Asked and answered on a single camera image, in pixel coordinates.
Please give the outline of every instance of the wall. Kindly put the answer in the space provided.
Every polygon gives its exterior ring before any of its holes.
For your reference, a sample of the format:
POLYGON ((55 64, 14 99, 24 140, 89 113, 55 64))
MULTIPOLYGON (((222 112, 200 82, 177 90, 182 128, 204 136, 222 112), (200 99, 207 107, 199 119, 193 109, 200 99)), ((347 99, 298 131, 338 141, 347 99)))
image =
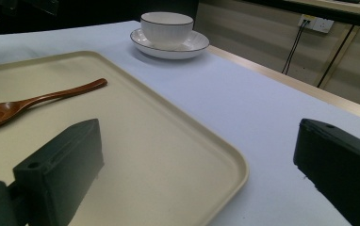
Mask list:
MULTIPOLYGON (((216 47, 281 72, 298 33, 300 18, 298 13, 241 1, 200 0, 195 30, 205 34, 216 47)), ((334 23, 328 34, 305 29, 288 75, 316 85, 349 27, 334 23)), ((360 74, 360 63, 354 62, 356 55, 360 55, 360 30, 334 70, 332 79, 323 87, 360 104, 360 83, 353 79, 343 82, 345 74, 351 77, 360 74)))

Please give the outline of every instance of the bowl rim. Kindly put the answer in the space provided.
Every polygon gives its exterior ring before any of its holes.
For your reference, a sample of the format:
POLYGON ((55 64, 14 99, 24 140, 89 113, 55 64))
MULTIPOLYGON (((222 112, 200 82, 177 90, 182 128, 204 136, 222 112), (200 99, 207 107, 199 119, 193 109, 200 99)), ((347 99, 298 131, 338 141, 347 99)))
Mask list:
POLYGON ((140 18, 141 18, 141 21, 144 21, 144 22, 147 22, 147 23, 151 23, 151 24, 161 24, 161 25, 187 25, 187 24, 193 24, 193 23, 194 23, 194 19, 192 19, 192 17, 189 17, 188 15, 181 14, 181 13, 176 13, 176 12, 167 12, 167 11, 146 12, 146 13, 143 13, 140 18), (144 15, 146 15, 146 14, 152 14, 152 13, 168 13, 168 14, 181 15, 181 16, 183 16, 183 17, 187 17, 187 18, 191 19, 191 21, 188 22, 188 23, 164 24, 164 23, 158 23, 158 22, 148 21, 147 19, 144 19, 144 18, 143 18, 144 15))

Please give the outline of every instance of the table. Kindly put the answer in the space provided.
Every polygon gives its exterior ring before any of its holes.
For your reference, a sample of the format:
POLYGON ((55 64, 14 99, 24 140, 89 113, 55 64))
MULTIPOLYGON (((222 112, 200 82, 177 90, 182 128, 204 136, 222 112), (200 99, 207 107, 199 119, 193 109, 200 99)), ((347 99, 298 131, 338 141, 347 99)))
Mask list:
POLYGON ((3 35, 0 64, 97 52, 239 149, 250 165, 249 181, 210 225, 350 225, 304 178, 292 156, 302 118, 360 138, 360 105, 214 47, 185 60, 146 56, 129 38, 139 27, 124 22, 3 35))

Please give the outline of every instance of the spoon bowl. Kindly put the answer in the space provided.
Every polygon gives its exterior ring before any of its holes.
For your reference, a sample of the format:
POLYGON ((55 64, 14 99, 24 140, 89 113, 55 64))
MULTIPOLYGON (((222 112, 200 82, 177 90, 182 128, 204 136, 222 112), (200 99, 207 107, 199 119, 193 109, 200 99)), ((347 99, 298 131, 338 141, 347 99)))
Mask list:
POLYGON ((67 98, 80 95, 104 87, 106 84, 107 81, 104 78, 101 78, 84 86, 73 89, 53 92, 17 102, 0 103, 0 125, 10 121, 32 105, 57 98, 67 98))

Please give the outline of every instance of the beige tray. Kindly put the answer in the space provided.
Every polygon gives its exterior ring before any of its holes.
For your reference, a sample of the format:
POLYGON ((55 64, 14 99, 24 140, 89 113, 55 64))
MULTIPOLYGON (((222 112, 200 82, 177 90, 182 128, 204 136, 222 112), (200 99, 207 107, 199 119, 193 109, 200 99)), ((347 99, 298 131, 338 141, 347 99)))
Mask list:
POLYGON ((35 105, 0 127, 0 180, 68 126, 100 121, 106 165, 71 225, 205 225, 246 183, 232 146, 91 52, 0 65, 0 102, 104 77, 105 88, 35 105))

